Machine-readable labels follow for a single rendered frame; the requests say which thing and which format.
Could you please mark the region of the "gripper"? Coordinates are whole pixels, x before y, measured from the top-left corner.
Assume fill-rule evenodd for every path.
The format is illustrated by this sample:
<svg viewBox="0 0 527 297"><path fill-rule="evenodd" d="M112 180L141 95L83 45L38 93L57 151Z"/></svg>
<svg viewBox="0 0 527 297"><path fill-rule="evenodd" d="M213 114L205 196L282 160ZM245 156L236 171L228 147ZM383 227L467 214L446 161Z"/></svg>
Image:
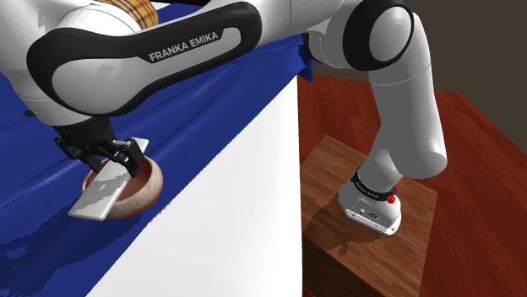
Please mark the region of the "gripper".
<svg viewBox="0 0 527 297"><path fill-rule="evenodd" d="M67 125L54 126L58 133L54 141L70 158L81 159L98 174L108 162L97 155L111 153L110 160L124 166L131 177L139 174L144 153L134 138L125 141L115 139L113 125L107 117L91 117L88 120Z"/></svg>

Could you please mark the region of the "silver phone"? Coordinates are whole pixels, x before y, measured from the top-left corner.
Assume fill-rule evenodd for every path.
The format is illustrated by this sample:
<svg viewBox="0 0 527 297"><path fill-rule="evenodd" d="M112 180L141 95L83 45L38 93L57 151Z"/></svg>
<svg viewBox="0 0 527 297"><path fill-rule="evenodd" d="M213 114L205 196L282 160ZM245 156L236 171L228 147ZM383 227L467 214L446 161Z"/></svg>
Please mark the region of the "silver phone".
<svg viewBox="0 0 527 297"><path fill-rule="evenodd" d="M91 183L86 185L68 215L94 221L105 220L131 179L124 165L107 160Z"/></svg>

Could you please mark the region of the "brown wooden bowl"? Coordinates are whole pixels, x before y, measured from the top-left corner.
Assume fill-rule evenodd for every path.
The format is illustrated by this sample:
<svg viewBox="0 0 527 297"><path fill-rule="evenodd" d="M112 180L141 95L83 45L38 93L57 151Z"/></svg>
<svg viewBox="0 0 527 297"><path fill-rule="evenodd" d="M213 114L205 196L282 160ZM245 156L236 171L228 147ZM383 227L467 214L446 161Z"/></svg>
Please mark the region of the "brown wooden bowl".
<svg viewBox="0 0 527 297"><path fill-rule="evenodd" d="M82 192L94 177L91 171L84 178ZM139 174L129 181L105 220L129 219L144 212L160 196L163 183L160 167L151 158L144 158Z"/></svg>

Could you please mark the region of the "blue bedspread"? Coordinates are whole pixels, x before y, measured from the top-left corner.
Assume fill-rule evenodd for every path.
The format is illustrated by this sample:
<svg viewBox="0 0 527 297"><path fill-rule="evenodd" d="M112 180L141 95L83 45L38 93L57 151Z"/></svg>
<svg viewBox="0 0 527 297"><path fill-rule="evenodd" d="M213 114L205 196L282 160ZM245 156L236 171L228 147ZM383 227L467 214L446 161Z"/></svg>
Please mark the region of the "blue bedspread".
<svg viewBox="0 0 527 297"><path fill-rule="evenodd" d="M163 173L144 213L68 210L87 166L0 74L0 297L302 297L298 36L154 94L115 121Z"/></svg>

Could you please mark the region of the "white bed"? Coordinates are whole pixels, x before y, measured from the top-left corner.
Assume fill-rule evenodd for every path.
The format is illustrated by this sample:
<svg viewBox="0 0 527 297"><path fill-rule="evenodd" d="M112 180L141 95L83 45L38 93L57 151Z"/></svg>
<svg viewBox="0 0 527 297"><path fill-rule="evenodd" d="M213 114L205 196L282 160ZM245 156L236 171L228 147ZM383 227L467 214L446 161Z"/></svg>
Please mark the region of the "white bed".
<svg viewBox="0 0 527 297"><path fill-rule="evenodd" d="M0 297L302 297L299 0L0 0Z"/></svg>

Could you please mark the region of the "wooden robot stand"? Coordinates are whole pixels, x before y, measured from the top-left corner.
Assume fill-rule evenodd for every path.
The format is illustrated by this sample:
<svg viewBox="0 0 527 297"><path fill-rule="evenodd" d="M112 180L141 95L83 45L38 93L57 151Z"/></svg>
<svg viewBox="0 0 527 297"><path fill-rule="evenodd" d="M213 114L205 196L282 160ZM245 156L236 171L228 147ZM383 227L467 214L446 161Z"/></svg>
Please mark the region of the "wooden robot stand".
<svg viewBox="0 0 527 297"><path fill-rule="evenodd" d="M314 297L419 297L437 193L404 178L399 230L358 224L337 191L364 158L326 136L301 164L303 286Z"/></svg>

